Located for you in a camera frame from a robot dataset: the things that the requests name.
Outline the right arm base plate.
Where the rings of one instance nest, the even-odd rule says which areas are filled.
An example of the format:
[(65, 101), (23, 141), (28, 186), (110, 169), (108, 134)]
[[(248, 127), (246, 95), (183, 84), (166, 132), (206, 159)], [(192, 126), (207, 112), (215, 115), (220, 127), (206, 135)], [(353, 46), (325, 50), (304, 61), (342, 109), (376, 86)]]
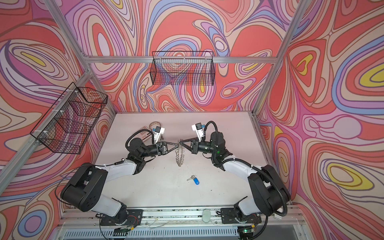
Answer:
[(217, 211), (217, 214), (221, 217), (223, 224), (253, 224), (258, 225), (262, 222), (259, 215), (250, 214), (248, 216), (242, 214), (242, 212), (235, 208), (221, 208)]

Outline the white label tag on rail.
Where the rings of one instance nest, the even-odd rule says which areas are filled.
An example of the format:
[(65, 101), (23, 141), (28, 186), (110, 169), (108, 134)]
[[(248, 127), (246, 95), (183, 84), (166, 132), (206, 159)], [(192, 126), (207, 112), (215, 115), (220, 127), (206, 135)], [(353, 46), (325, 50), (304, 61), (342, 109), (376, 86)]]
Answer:
[(281, 221), (283, 218), (283, 213), (280, 213), (280, 212), (274, 213), (274, 218)]

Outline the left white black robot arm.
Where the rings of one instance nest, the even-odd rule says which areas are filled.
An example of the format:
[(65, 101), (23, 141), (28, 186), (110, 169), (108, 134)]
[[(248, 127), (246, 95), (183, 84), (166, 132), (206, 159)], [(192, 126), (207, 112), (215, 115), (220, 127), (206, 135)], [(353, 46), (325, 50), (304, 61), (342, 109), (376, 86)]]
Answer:
[(105, 183), (140, 173), (153, 160), (176, 150), (179, 145), (160, 141), (164, 129), (138, 130), (126, 141), (128, 156), (109, 165), (82, 164), (69, 179), (60, 193), (61, 201), (82, 212), (96, 212), (103, 226), (128, 224), (127, 206), (116, 199), (103, 195)]

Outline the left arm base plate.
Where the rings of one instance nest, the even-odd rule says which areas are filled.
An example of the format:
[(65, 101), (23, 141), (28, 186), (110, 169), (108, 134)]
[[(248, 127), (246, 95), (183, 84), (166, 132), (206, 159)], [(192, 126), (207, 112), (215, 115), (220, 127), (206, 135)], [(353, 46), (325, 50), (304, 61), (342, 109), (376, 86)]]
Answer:
[(127, 209), (119, 212), (115, 217), (102, 214), (100, 218), (101, 226), (131, 226), (135, 227), (141, 224), (144, 210)]

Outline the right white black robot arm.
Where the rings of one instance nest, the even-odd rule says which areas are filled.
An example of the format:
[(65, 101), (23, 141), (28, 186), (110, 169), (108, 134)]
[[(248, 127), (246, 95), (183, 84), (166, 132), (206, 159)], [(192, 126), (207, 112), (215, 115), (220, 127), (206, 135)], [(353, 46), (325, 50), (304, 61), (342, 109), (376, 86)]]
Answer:
[(257, 167), (235, 157), (226, 148), (224, 135), (213, 121), (206, 125), (192, 125), (192, 129), (197, 137), (181, 140), (179, 145), (191, 154), (210, 154), (213, 166), (248, 182), (252, 196), (244, 197), (234, 204), (237, 219), (253, 214), (266, 217), (274, 214), (284, 217), (288, 214), (291, 195), (274, 167)]

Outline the white oval puck on rail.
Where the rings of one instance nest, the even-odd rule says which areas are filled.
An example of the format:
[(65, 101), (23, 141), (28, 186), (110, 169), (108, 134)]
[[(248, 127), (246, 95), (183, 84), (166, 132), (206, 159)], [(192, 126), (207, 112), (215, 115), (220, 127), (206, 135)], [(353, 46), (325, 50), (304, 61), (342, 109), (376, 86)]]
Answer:
[(209, 209), (204, 209), (203, 210), (202, 221), (204, 223), (209, 223), (211, 221), (211, 211)]

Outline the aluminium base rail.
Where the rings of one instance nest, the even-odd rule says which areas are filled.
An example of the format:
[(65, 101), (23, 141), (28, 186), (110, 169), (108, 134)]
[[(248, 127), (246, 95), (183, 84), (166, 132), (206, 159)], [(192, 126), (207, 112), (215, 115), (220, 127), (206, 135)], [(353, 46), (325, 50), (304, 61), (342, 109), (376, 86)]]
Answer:
[[(310, 240), (307, 222), (302, 212), (289, 206), (289, 213), (281, 221), (269, 217), (267, 223), (223, 224), (217, 214), (223, 206), (192, 206), (144, 208), (141, 224), (129, 230), (118, 226), (100, 226), (96, 213), (75, 209), (64, 212), (51, 240), (240, 240), (251, 238), (259, 231), (259, 240)], [(211, 211), (211, 221), (204, 223), (204, 209)]]

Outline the metal disc key ring holder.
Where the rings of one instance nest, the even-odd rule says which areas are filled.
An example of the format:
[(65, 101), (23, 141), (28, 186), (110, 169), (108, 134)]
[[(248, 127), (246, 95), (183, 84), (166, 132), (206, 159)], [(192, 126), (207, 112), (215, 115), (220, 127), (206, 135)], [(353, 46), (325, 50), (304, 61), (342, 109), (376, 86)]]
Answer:
[(184, 163), (184, 158), (185, 158), (184, 152), (185, 151), (184, 151), (184, 147), (181, 145), (181, 140), (178, 140), (178, 148), (175, 151), (175, 153), (176, 153), (176, 163), (179, 167), (181, 167)]

